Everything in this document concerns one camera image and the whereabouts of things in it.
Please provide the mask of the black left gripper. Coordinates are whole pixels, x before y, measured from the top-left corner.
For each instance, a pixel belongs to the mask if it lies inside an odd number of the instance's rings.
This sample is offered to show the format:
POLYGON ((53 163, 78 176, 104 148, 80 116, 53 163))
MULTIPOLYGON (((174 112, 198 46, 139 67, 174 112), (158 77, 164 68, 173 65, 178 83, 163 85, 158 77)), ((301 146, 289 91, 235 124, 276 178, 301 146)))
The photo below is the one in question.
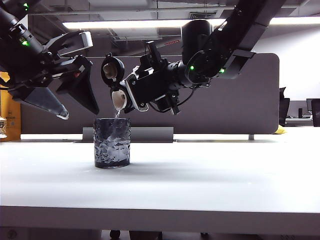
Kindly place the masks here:
POLYGON ((93 114, 100 112, 90 83, 92 62, 83 55, 50 60, 23 60, 9 68, 8 93, 21 104, 41 109, 63 120, 69 112, 47 87, 53 80, 62 84, 57 94, 68 94, 93 114))

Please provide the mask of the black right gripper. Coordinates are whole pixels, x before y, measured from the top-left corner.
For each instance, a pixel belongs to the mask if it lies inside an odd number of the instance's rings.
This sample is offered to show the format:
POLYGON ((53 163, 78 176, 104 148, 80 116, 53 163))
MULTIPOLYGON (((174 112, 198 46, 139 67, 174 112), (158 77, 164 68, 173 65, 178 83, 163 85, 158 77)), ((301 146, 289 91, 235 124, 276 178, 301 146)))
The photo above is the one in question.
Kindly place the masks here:
POLYGON ((181 80, 181 61, 169 62, 167 58, 140 57, 140 66, 129 76, 129 94, 135 103, 149 103, 168 98, 178 103, 181 80))

